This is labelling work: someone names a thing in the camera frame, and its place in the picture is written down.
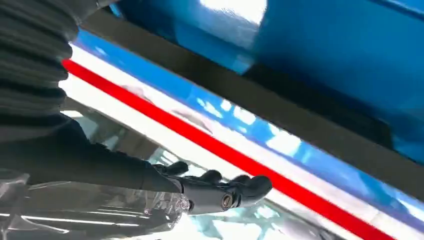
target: blue car body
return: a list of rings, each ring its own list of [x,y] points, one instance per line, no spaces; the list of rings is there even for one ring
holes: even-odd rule
[[[422,1],[124,0],[111,9],[240,75],[261,63],[343,93],[362,103],[353,107],[390,126],[397,151],[424,163]],[[422,211],[424,205],[397,189],[304,141],[291,152],[270,147],[272,124],[237,117],[237,106],[90,33],[82,31],[75,44],[424,231],[401,201]]]

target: blue surface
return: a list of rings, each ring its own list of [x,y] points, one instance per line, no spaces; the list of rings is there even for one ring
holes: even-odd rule
[[[237,112],[235,113],[237,107],[231,105],[228,108],[228,105],[223,104],[225,102],[224,99],[101,38],[82,31],[75,44],[136,77],[145,84],[237,131],[262,147],[285,157],[327,182],[410,226],[424,231],[424,223],[414,218],[399,202],[399,200],[405,201],[424,211],[424,205],[417,200],[316,149],[306,142],[300,141],[298,145],[291,149],[270,147],[270,140],[280,134],[282,132],[281,129],[251,113],[245,113],[245,115],[248,115],[246,119],[237,117],[239,116]],[[291,137],[286,141],[296,140],[298,141],[299,139]],[[289,142],[281,142],[281,144],[287,145]]]
[[[129,21],[239,74],[259,62],[336,90],[352,108],[388,123],[397,151],[424,163],[422,0],[124,0],[119,6]]]

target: dark metal frame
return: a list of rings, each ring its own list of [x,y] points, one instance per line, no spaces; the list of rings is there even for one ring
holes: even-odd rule
[[[82,27],[424,201],[423,166],[397,152],[106,11],[92,15]]]

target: black sleeve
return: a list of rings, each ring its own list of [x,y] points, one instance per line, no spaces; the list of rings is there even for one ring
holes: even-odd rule
[[[32,184],[53,181],[180,192],[149,162],[92,144],[75,120],[53,134],[0,144],[1,167],[30,174]]]

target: transparent plastic casing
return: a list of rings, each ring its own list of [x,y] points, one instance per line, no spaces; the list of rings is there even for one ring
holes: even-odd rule
[[[121,240],[170,231],[189,210],[179,193],[80,182],[27,185],[0,169],[0,240]]]

